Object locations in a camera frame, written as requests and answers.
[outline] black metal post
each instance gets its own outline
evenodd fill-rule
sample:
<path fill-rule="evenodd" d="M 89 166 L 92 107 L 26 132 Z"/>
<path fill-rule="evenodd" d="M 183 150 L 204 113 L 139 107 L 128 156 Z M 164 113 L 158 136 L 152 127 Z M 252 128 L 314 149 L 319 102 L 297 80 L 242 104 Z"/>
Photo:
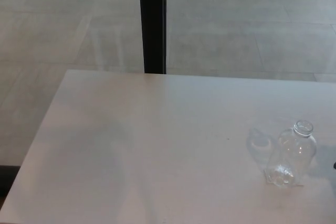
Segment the black metal post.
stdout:
<path fill-rule="evenodd" d="M 140 0 L 145 73 L 166 73 L 166 0 Z"/>

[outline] clear plastic bottle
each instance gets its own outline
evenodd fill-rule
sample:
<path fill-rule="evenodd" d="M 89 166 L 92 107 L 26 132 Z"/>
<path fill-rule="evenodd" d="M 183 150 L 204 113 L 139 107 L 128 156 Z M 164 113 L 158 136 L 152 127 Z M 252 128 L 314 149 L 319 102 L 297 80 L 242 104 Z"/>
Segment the clear plastic bottle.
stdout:
<path fill-rule="evenodd" d="M 265 169 L 267 182 L 279 187 L 300 184 L 316 153 L 313 125 L 304 120 L 283 131 Z"/>

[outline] plastic bottle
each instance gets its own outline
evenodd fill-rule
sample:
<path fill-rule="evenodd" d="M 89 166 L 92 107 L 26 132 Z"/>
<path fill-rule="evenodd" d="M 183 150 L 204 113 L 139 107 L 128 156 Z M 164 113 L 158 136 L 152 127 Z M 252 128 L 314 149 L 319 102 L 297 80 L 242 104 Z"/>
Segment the plastic bottle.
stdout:
<path fill-rule="evenodd" d="M 300 184 L 316 153 L 313 125 L 304 120 L 283 131 L 265 169 L 266 180 L 279 187 Z"/>

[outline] bottle opening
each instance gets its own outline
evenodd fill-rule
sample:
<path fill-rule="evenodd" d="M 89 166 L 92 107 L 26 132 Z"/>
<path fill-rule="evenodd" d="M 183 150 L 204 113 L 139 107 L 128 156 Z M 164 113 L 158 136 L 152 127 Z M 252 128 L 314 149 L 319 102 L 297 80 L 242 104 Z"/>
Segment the bottle opening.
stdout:
<path fill-rule="evenodd" d="M 294 131 L 301 136 L 308 137 L 313 132 L 313 125 L 308 121 L 299 120 L 294 125 Z"/>

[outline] tiled floor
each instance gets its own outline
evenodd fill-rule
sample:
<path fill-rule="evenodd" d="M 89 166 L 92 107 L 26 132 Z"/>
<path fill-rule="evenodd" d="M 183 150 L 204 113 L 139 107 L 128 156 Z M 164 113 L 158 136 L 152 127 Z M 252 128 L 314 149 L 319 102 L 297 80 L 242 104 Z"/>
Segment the tiled floor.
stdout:
<path fill-rule="evenodd" d="M 336 82 L 336 0 L 167 0 L 168 73 Z M 0 0 L 0 165 L 67 69 L 142 72 L 139 0 Z"/>

